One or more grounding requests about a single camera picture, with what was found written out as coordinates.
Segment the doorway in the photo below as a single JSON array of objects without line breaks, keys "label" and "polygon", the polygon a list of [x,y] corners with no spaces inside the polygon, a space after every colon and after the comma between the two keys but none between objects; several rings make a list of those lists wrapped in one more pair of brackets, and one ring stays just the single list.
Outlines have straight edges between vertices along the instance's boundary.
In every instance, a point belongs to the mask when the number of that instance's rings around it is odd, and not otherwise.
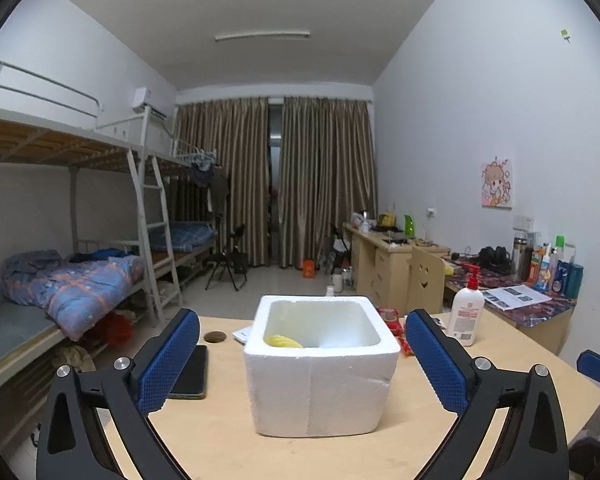
[{"label": "doorway", "polygon": [[280,145],[282,143],[282,105],[269,106],[269,256],[279,264],[280,220],[278,218],[278,183],[280,182]]}]

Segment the mattress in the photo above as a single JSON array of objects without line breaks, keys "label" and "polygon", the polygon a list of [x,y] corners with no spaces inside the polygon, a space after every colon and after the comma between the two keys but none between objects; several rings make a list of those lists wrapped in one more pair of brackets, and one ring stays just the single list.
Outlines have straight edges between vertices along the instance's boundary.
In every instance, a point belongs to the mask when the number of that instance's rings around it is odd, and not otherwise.
[{"label": "mattress", "polygon": [[0,302],[0,368],[55,332],[58,326],[44,310]]},{"label": "mattress", "polygon": [[[194,253],[197,248],[208,244],[216,237],[216,230],[209,222],[169,222],[171,244],[176,253]],[[149,232],[152,251],[167,251],[164,228],[158,227]]]}]

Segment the green object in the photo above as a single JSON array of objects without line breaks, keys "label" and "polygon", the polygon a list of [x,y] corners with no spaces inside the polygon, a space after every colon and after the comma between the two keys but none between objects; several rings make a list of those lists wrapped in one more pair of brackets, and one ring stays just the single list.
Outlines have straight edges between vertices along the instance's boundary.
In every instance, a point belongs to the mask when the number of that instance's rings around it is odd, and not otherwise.
[{"label": "green object", "polygon": [[404,235],[415,237],[415,229],[413,228],[413,219],[409,215],[404,216]]}]

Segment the wooden bed slats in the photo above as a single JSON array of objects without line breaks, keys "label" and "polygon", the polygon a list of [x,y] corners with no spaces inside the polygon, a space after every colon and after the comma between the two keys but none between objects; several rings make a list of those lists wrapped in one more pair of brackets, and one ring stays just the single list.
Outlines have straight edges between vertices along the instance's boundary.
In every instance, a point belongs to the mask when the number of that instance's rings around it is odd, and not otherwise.
[{"label": "wooden bed slats", "polygon": [[[0,162],[19,164],[47,164],[73,166],[87,170],[128,173],[126,151],[134,150],[136,162],[139,146],[112,139],[112,143],[81,137],[67,132],[49,130],[32,124],[15,123],[0,119]],[[186,171],[183,164],[159,159],[162,176],[175,176]],[[153,174],[150,164],[148,175]]]}]

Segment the metal screw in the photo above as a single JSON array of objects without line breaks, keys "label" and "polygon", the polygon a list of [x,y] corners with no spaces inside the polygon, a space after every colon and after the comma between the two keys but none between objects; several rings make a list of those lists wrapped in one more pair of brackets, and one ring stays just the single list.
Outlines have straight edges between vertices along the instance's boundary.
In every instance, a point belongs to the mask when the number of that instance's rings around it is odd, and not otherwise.
[{"label": "metal screw", "polygon": [[131,359],[129,359],[128,357],[119,357],[114,361],[113,367],[116,370],[125,370],[126,368],[129,368],[130,364]]},{"label": "metal screw", "polygon": [[536,374],[541,377],[547,377],[547,375],[549,375],[549,369],[544,365],[536,365],[534,370],[536,371]]},{"label": "metal screw", "polygon": [[474,363],[478,370],[488,370],[491,368],[491,361],[489,361],[486,357],[478,357]]},{"label": "metal screw", "polygon": [[71,373],[71,367],[69,365],[62,365],[58,368],[58,371],[56,371],[58,377],[67,377],[69,373]]}]

